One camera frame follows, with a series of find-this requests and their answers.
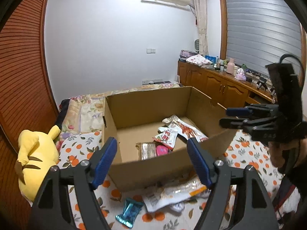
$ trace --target pink thermos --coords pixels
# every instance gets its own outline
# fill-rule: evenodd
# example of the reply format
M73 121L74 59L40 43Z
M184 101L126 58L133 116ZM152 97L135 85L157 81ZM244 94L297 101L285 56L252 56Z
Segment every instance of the pink thermos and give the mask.
M226 69L226 73L229 74L233 74L233 70L234 70L234 59L230 58L230 61L227 64L227 69Z

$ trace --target barcode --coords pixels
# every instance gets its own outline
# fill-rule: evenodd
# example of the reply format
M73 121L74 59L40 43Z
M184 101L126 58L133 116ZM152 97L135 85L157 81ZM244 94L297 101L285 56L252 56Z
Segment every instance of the barcode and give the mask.
M158 198L154 194L147 195L149 202L152 206L155 206L158 203Z

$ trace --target window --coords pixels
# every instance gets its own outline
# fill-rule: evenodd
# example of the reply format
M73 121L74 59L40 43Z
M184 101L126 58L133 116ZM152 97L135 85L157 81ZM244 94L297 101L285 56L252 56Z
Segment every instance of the window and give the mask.
M267 75L265 66L278 62L283 54L305 55L300 22L284 0L221 0L221 8L226 17L221 58L234 58L236 64ZM287 61L299 74L299 63Z

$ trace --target teal candy wrapper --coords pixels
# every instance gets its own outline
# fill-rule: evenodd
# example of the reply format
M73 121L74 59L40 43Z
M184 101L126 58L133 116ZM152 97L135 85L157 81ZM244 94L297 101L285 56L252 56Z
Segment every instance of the teal candy wrapper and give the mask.
M136 216L139 214L143 205L143 202L137 202L131 198L127 198L125 200L125 206L122 211L122 214L116 215L115 219L118 220L120 223L126 225L127 227L132 228Z

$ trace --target storage box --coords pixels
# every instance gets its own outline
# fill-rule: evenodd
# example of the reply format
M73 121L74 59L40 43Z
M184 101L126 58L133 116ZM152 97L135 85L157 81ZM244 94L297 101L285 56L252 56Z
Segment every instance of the storage box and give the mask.
M225 108L212 105L207 95L193 87L111 95L105 99L104 106L102 142L110 136L118 141L109 175L122 192L146 187L192 169L186 140L181 136L177 137L172 153L139 161L136 143L153 141L158 127L164 126L164 118L175 114L200 129L209 137L200 145L213 157L226 151L236 133L236 130L219 126Z

